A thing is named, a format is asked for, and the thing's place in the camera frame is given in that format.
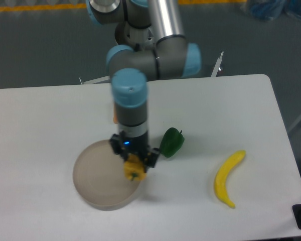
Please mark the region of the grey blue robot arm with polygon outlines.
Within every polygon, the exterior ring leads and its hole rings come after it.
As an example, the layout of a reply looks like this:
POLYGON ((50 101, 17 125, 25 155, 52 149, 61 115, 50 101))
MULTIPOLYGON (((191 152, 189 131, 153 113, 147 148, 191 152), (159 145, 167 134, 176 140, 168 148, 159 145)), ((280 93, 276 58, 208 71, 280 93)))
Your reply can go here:
POLYGON ((148 141, 147 83, 197 74, 199 46, 185 37, 177 1, 87 1, 90 18, 116 23, 116 46, 106 55, 118 132, 110 138, 124 168, 146 173, 160 151, 148 141))

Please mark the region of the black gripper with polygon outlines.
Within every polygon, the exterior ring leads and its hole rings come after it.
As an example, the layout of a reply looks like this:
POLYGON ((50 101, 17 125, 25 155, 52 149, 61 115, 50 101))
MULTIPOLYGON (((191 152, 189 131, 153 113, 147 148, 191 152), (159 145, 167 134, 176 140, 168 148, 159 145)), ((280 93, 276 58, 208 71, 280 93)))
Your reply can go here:
POLYGON ((109 140, 115 155, 119 155, 124 161, 128 159, 128 152, 141 156, 144 172, 154 168, 160 156, 159 148, 150 148, 148 144, 148 131, 138 137, 129 137, 126 132, 113 134, 109 140))

